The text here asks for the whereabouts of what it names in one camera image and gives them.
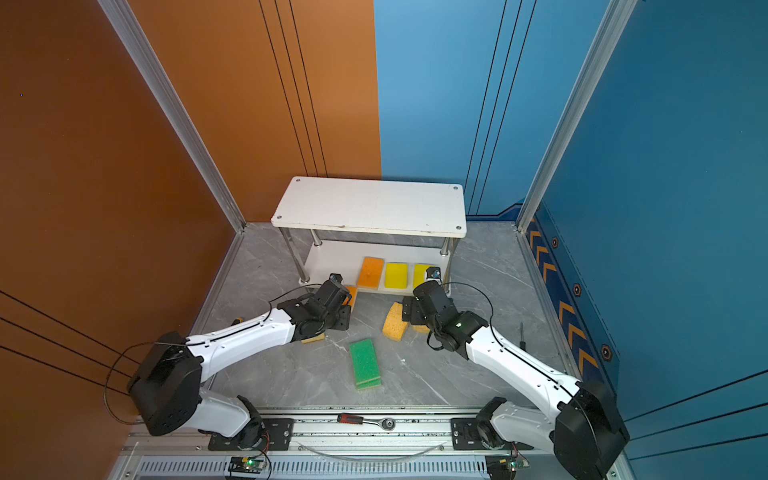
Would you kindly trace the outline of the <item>pale yellow sponge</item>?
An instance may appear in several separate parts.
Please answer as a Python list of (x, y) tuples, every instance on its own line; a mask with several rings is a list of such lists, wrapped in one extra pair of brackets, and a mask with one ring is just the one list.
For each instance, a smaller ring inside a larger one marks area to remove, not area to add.
[(325, 332), (323, 332), (323, 333), (315, 335), (313, 337), (302, 339), (301, 343), (302, 344), (316, 343), (316, 342), (320, 342), (320, 341), (325, 340), (325, 338), (326, 338), (326, 334), (325, 334)]

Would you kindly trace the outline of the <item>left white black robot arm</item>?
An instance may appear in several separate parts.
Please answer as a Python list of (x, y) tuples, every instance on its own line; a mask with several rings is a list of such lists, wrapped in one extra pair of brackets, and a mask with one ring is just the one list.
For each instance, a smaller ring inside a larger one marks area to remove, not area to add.
[(352, 294), (331, 274), (312, 291), (271, 306), (267, 313), (230, 327), (181, 337), (161, 336), (128, 382), (148, 433), (165, 436), (191, 428), (239, 450), (263, 449), (267, 430), (245, 397), (227, 397), (203, 384), (218, 372), (262, 351), (349, 328)]

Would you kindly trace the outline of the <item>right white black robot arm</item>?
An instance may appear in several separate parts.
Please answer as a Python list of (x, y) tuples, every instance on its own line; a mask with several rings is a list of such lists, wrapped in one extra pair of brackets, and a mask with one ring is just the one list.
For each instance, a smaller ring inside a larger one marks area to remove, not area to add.
[(459, 310), (444, 286), (427, 280), (403, 299), (403, 321), (428, 329), (428, 346), (479, 365), (532, 404), (528, 410), (495, 397), (475, 418), (491, 449), (518, 443), (546, 451), (575, 479), (605, 479), (630, 435), (611, 389), (580, 380), (507, 340), (491, 319)]

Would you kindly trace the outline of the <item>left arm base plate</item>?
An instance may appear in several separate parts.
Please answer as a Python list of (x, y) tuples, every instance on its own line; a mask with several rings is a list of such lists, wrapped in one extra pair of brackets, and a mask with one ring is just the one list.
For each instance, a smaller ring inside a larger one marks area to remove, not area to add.
[(244, 429), (232, 438), (212, 434), (209, 451), (287, 451), (293, 435), (292, 418), (266, 418), (251, 420)]

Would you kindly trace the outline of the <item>orange sponge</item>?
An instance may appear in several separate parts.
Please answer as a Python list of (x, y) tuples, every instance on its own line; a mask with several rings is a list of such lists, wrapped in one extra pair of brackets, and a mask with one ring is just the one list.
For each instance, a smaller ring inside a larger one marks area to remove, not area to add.
[(358, 288), (352, 285), (346, 285), (345, 288), (349, 292), (349, 298), (345, 301), (345, 305), (348, 305), (353, 310), (358, 295)]
[(378, 289), (385, 262), (381, 258), (365, 257), (356, 285), (360, 288)]

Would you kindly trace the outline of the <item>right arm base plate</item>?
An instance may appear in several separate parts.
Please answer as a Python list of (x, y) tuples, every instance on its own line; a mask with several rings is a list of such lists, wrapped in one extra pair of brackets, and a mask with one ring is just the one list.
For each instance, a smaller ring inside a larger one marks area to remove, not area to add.
[(515, 443), (503, 440), (490, 426), (489, 422), (478, 421), (476, 418), (452, 418), (450, 420), (451, 440), (453, 449), (469, 450), (517, 450), (529, 451), (533, 447), (525, 443)]

